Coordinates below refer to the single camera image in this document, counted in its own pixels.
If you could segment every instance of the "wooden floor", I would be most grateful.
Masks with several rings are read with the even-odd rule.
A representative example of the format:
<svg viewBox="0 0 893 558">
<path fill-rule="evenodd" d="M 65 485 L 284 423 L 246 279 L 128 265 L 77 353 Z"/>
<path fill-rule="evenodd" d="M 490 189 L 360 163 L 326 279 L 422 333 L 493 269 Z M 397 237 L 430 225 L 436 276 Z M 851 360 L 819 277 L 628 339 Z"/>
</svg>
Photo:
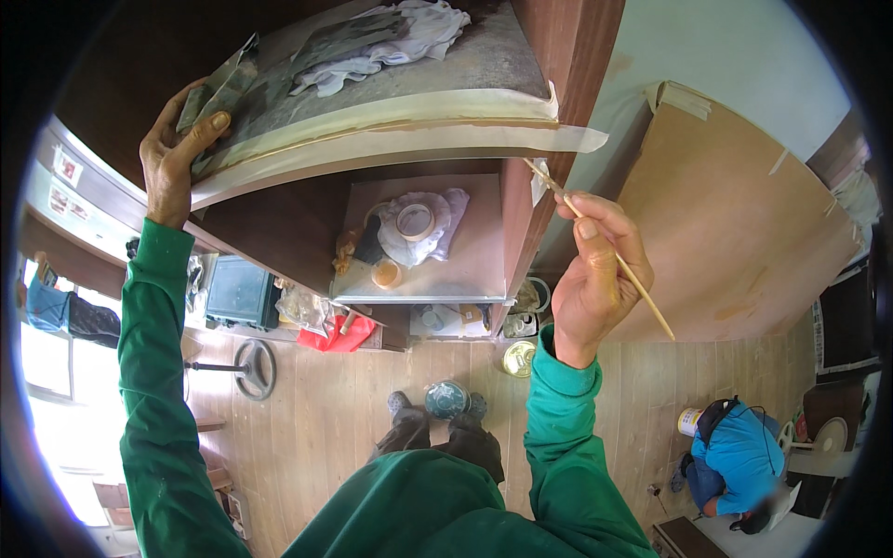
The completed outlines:
<svg viewBox="0 0 893 558">
<path fill-rule="evenodd" d="M 605 441 L 607 466 L 631 510 L 650 534 L 666 518 L 646 493 L 663 487 L 670 516 L 697 515 L 687 490 L 667 489 L 676 459 L 691 438 L 676 431 L 686 407 L 704 407 L 738 394 L 780 422 L 790 419 L 814 383 L 811 314 L 786 337 L 717 343 L 622 343 L 602 345 L 604 384 L 596 399 L 595 434 Z M 187 329 L 183 354 L 201 362 L 231 363 L 241 341 Z M 484 427 L 502 446 L 506 508 L 532 518 L 526 429 L 528 380 L 499 369 L 503 347 L 492 343 L 417 344 L 406 354 L 320 354 L 274 344 L 278 381 L 270 399 L 253 403 L 220 372 L 190 371 L 188 404 L 196 417 L 218 415 L 223 430 L 203 433 L 211 467 L 225 467 L 249 501 L 255 556 L 279 556 L 329 497 L 362 467 L 389 428 L 385 404 L 402 389 L 421 402 L 425 385 L 455 378 L 488 401 Z M 432 444 L 446 441 L 443 423 Z"/>
</svg>

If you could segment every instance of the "shoe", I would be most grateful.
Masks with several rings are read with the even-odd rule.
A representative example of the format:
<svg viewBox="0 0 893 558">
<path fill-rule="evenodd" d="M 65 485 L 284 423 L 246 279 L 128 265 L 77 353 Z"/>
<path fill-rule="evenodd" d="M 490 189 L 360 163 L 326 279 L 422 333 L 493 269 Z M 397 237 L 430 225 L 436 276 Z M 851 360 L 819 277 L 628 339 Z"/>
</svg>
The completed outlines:
<svg viewBox="0 0 893 558">
<path fill-rule="evenodd" d="M 483 421 L 484 416 L 487 415 L 487 400 L 484 399 L 484 396 L 478 392 L 474 392 L 472 394 L 472 402 L 469 404 L 466 413 L 470 414 L 478 421 Z"/>
<path fill-rule="evenodd" d="M 412 406 L 413 404 L 409 401 L 409 397 L 402 391 L 395 391 L 388 396 L 388 411 L 391 413 L 391 418 L 396 416 L 400 409 L 406 409 Z"/>
<path fill-rule="evenodd" d="M 685 470 L 693 461 L 695 461 L 695 458 L 692 457 L 689 452 L 686 452 L 676 462 L 676 471 L 672 473 L 672 477 L 670 478 L 670 492 L 678 494 L 682 491 L 682 487 L 685 486 Z"/>
</svg>

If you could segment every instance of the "yellow paint can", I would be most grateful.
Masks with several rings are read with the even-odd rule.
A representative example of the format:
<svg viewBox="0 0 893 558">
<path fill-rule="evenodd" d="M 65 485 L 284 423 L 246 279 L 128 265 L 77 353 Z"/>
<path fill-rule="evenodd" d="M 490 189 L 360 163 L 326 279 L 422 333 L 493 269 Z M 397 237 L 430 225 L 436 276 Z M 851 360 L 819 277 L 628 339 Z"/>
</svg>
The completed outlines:
<svg viewBox="0 0 893 558">
<path fill-rule="evenodd" d="M 683 411 L 676 422 L 676 428 L 679 429 L 679 433 L 694 437 L 695 432 L 697 432 L 697 420 L 701 418 L 703 413 L 704 409 L 696 409 L 694 407 L 689 407 Z"/>
<path fill-rule="evenodd" d="M 529 378 L 530 364 L 536 352 L 537 346 L 530 341 L 512 343 L 503 354 L 503 371 L 516 378 Z"/>
</svg>

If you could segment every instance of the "blue shirt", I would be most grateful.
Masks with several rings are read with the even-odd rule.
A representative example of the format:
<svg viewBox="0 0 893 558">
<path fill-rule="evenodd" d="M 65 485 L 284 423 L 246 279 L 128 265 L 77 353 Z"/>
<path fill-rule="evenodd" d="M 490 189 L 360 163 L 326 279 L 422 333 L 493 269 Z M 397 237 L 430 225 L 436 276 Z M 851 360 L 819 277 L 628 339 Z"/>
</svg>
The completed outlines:
<svg viewBox="0 0 893 558">
<path fill-rule="evenodd" d="M 47 287 L 40 282 L 38 275 L 34 274 L 25 297 L 28 323 L 41 331 L 58 331 L 68 326 L 68 298 L 71 293 Z"/>
<path fill-rule="evenodd" d="M 755 508 L 778 486 L 784 469 L 784 453 L 775 437 L 743 401 L 716 425 L 709 448 L 701 433 L 695 433 L 691 454 L 703 459 L 725 480 L 726 494 L 716 503 L 717 515 Z"/>
</svg>

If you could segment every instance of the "green tool box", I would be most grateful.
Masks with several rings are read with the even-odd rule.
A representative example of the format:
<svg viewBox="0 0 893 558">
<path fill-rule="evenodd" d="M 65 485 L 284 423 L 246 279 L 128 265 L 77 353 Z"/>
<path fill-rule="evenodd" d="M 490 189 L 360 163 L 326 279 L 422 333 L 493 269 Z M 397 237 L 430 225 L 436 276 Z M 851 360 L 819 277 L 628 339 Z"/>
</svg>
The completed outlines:
<svg viewBox="0 0 893 558">
<path fill-rule="evenodd" d="M 207 320 L 226 326 L 275 329 L 279 325 L 276 301 L 280 290 L 273 285 L 273 275 L 237 255 L 222 255 L 214 263 Z"/>
</svg>

